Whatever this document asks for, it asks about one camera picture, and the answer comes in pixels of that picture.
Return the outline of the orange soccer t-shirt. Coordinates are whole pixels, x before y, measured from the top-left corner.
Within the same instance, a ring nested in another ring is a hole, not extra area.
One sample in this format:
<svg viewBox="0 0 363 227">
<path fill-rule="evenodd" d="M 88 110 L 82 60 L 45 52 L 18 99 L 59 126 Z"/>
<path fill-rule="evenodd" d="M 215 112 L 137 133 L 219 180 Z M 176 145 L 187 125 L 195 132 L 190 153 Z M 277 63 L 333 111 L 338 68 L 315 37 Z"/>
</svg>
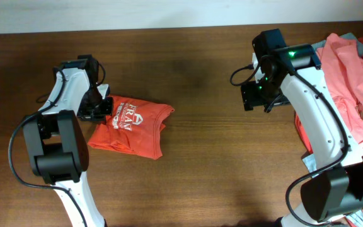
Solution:
<svg viewBox="0 0 363 227">
<path fill-rule="evenodd" d="M 160 147 L 163 121 L 175 109 L 167 104 L 114 96 L 113 112 L 106 122 L 96 126 L 88 145 L 156 160 L 162 157 Z"/>
</svg>

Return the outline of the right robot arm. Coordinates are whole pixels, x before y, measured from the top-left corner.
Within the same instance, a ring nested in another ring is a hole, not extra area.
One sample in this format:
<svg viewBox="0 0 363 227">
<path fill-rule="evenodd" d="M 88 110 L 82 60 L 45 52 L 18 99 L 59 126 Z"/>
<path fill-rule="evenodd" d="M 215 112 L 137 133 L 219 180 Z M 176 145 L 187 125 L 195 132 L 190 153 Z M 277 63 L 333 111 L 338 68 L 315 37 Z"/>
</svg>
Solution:
<svg viewBox="0 0 363 227">
<path fill-rule="evenodd" d="M 278 29 L 253 41 L 251 76 L 239 84 L 245 110 L 292 105 L 313 149 L 316 169 L 293 182 L 301 203 L 276 226 L 336 226 L 363 210 L 363 149 L 345 125 L 309 44 L 288 46 Z"/>
</svg>

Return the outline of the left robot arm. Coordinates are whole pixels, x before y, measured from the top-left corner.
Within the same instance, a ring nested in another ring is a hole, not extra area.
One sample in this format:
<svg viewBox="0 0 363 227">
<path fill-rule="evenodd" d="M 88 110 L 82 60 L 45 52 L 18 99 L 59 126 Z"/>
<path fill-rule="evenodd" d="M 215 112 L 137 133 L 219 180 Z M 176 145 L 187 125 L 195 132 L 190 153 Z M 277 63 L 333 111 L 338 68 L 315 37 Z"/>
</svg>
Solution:
<svg viewBox="0 0 363 227">
<path fill-rule="evenodd" d="M 89 188 L 89 151 L 80 121 L 104 123 L 113 112 L 103 66 L 91 55 L 61 62 L 42 107 L 21 123 L 32 172 L 54 190 L 73 226 L 106 226 Z"/>
</svg>

